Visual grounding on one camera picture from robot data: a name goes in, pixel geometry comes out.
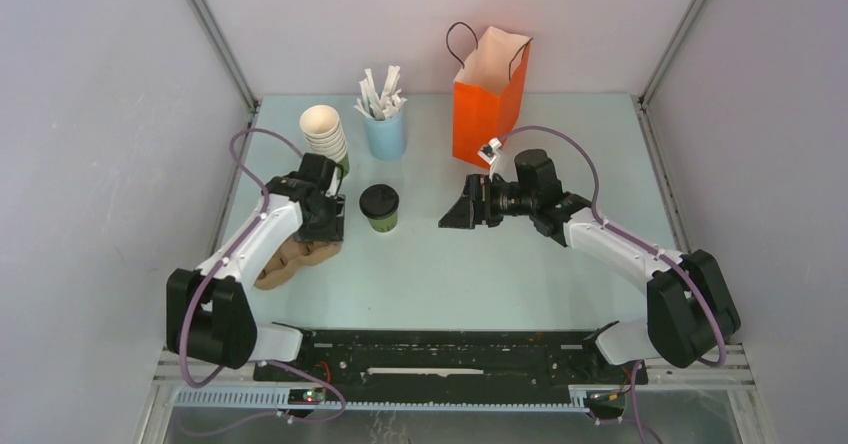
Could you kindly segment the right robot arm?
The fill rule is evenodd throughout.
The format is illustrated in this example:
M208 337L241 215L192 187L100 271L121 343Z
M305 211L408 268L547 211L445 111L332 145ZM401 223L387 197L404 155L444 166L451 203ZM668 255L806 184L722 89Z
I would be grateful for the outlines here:
M516 180L498 173L469 174L455 204L439 220L447 229L496 227L526 216L537 232L581 251L632 284L647 301L647 316L614 321L583 341L585 375L606 382L623 364L662 358L686 368L741 328L741 319L717 259L704 250L647 251L595 219L588 199L566 192L553 161L541 149L514 159Z

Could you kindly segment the brown cardboard cup carrier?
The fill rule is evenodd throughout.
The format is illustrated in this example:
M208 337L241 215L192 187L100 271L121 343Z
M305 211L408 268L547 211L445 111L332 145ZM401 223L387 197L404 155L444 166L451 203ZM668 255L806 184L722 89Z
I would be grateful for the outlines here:
M254 287L272 290L288 282L301 268L314 267L337 255L340 241L299 242L294 237L284 241L261 270Z

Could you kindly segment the green paper coffee cup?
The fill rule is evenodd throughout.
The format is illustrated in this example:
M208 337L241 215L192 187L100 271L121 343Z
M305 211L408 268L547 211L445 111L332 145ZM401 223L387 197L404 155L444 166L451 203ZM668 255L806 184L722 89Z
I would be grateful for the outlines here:
M378 233L387 233L392 231L398 223L398 213L392 213L391 215L379 217L379 218L367 218L371 228Z

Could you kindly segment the orange paper bag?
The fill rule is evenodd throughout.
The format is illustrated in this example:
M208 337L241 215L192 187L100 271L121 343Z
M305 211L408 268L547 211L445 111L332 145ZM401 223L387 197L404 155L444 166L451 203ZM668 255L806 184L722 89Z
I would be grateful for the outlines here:
M451 34L464 22L452 24L446 48L458 63L453 81L452 155L480 168L488 165L478 150L490 139L513 130L521 111L533 39L490 26L472 33L474 48L461 56L451 47Z

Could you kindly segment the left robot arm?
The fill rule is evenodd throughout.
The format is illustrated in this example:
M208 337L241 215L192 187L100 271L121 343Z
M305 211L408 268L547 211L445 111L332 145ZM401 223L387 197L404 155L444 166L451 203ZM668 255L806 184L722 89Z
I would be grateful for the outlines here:
M272 178L252 213L213 255L193 269L177 269L166 284L166 346L169 351L238 369L252 361L277 360L292 380L316 367L315 352L301 330L258 320L248 290L286 240L340 241L345 197L341 178Z

